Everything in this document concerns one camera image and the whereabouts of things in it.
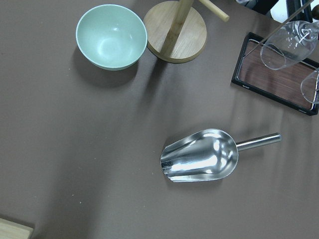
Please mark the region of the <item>mint green bowl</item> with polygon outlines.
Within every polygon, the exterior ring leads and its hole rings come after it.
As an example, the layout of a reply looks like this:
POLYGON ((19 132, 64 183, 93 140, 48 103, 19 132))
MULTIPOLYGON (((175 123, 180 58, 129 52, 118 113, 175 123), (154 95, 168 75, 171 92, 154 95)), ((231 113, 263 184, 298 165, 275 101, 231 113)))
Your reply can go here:
POLYGON ((87 60, 110 71, 134 65, 148 43, 141 18, 132 10, 116 4, 99 5, 84 13, 77 23, 75 37, 87 60))

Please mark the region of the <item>black wood-look tray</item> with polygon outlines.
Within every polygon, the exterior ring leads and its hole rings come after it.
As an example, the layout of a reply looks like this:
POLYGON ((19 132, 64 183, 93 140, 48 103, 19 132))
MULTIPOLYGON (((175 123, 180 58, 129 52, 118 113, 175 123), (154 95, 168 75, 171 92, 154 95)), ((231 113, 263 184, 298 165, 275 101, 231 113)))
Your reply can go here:
POLYGON ((262 37, 249 32, 244 38, 231 82, 309 116, 317 115, 318 104, 302 95, 302 80, 319 67, 309 58, 281 70, 267 68, 261 61, 261 46, 253 49, 262 37))

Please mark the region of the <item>clear wine glass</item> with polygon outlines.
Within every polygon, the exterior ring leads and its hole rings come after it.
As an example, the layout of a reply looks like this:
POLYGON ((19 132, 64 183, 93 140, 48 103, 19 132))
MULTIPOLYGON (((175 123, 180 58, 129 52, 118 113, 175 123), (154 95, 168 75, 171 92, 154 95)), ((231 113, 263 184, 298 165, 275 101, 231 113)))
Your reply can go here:
POLYGON ((280 70, 306 59, 318 44, 319 22, 291 21, 263 44, 260 57, 271 70, 280 70))
POLYGON ((319 103, 319 69, 315 69, 301 82, 303 97, 312 104, 319 103))

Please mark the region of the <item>bamboo cup tree stand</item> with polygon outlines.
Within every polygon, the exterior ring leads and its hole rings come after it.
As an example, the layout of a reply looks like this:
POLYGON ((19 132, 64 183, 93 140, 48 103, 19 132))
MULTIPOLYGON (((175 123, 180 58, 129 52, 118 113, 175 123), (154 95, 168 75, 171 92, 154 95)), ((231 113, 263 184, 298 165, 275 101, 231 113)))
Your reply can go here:
POLYGON ((207 29, 192 0, 164 1, 153 6, 144 17, 148 49, 159 59, 185 63, 205 48, 207 29))

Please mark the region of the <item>bamboo cutting board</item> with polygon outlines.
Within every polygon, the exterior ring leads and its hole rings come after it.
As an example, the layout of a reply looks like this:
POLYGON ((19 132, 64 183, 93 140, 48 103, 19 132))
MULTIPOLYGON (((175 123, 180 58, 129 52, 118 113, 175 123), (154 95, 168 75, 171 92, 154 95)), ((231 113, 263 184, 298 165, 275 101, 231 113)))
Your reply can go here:
POLYGON ((33 228, 0 219, 0 239, 30 239, 33 228))

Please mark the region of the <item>silver metal scoop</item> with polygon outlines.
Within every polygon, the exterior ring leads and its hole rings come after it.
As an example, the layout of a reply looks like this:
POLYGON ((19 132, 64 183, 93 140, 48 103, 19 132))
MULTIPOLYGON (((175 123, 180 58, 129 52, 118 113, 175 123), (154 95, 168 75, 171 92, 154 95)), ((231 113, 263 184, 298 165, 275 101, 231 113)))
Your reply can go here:
POLYGON ((205 129, 166 146, 160 156, 164 175, 172 182, 202 182, 229 176, 239 152, 281 141, 279 133, 242 142, 220 129, 205 129))

